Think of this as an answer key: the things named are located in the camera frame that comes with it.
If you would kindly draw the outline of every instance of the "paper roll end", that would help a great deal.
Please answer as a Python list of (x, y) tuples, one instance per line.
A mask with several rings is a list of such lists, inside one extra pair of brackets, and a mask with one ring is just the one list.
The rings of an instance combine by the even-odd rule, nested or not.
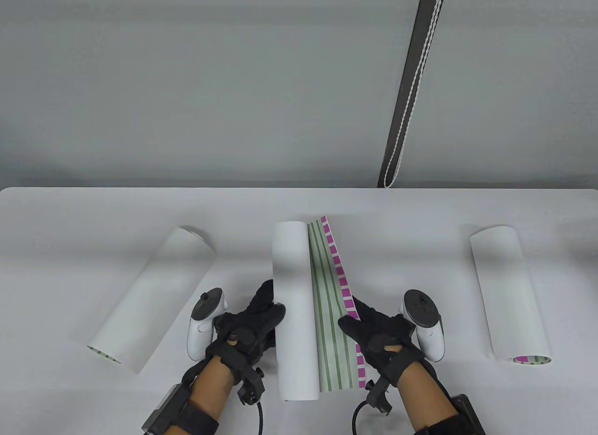
[(207, 245), (207, 247), (212, 250), (214, 253), (216, 253), (216, 251), (212, 248), (211, 243), (207, 242), (207, 233), (205, 233), (204, 231), (201, 231), (197, 228), (195, 228), (194, 226), (190, 226), (190, 225), (182, 225), (179, 226), (178, 229), (182, 229), (190, 234), (193, 234), (195, 237), (197, 237), (198, 239), (201, 240), (201, 242), (205, 243), (205, 245)]
[(107, 358), (108, 360), (112, 360), (113, 362), (116, 362), (118, 364), (120, 364), (120, 362), (118, 362), (118, 360), (116, 360), (113, 357), (110, 357), (108, 354), (106, 354), (105, 352), (100, 351), (99, 349), (96, 349), (94, 347), (90, 347), (90, 345), (87, 345), (87, 347), (89, 349), (91, 349), (93, 352), (95, 352), (96, 354), (99, 354), (100, 356), (102, 356), (103, 358)]
[(514, 357), (513, 363), (517, 363), (519, 365), (547, 365), (552, 362), (552, 359), (547, 356), (518, 356)]

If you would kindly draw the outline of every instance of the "hand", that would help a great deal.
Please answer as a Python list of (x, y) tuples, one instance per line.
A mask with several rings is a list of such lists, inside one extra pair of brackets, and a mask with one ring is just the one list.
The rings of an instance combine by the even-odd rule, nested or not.
[(230, 343), (254, 366), (263, 353), (276, 345), (274, 328), (285, 316), (285, 307), (274, 304), (273, 281), (265, 281), (245, 311), (224, 313), (214, 318), (216, 340), (207, 348), (212, 351), (222, 343)]
[(338, 326), (342, 332), (355, 340), (365, 361), (374, 367), (382, 375), (382, 371), (388, 365), (391, 357), (398, 351), (398, 345), (408, 347), (416, 354), (423, 354), (413, 345), (411, 338), (415, 325), (407, 321), (401, 314), (388, 317), (363, 304), (353, 297), (355, 308), (361, 321), (355, 320), (348, 315), (339, 318)]

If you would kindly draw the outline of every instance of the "green striped paper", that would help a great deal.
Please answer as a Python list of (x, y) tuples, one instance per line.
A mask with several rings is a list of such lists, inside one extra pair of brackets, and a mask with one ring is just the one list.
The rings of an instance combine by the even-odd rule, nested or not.
[(338, 318), (347, 315), (348, 312), (322, 222), (316, 220), (309, 223), (307, 232), (312, 258), (320, 392), (358, 388), (355, 342), (337, 325)]

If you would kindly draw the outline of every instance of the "velcro strap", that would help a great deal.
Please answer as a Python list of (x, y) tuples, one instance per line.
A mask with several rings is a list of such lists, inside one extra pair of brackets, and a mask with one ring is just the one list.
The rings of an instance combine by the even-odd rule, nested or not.
[(191, 404), (182, 409), (173, 424), (189, 435), (214, 435), (218, 429), (218, 421)]
[(208, 348), (207, 352), (213, 356), (220, 357), (220, 362), (230, 368), (235, 378), (235, 385), (241, 381), (241, 373), (249, 365), (247, 358), (243, 354), (226, 342), (213, 348)]
[(382, 375), (388, 379), (392, 386), (397, 386), (403, 372), (414, 362), (419, 362), (421, 356), (403, 347), (391, 357), (390, 362), (382, 369)]
[(210, 362), (209, 358), (205, 358), (201, 360), (201, 362), (195, 364), (190, 369), (188, 369), (181, 379), (181, 383), (186, 386), (186, 388), (191, 388), (193, 381), (195, 378), (199, 376), (199, 373), (203, 371), (206, 365)]
[(474, 428), (464, 414), (451, 416), (433, 426), (424, 427), (414, 435), (475, 435)]

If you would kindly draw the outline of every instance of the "forearm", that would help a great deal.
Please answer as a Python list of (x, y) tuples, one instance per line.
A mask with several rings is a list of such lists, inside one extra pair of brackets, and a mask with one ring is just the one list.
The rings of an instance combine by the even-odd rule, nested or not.
[[(398, 352), (401, 347), (388, 347)], [(457, 415), (457, 410), (444, 395), (436, 381), (419, 362), (412, 363), (402, 373), (397, 388), (415, 431)]]
[[(197, 377), (189, 403), (217, 421), (226, 407), (232, 388), (233, 374), (216, 356)], [(186, 432), (180, 427), (171, 426), (165, 435), (186, 435)]]

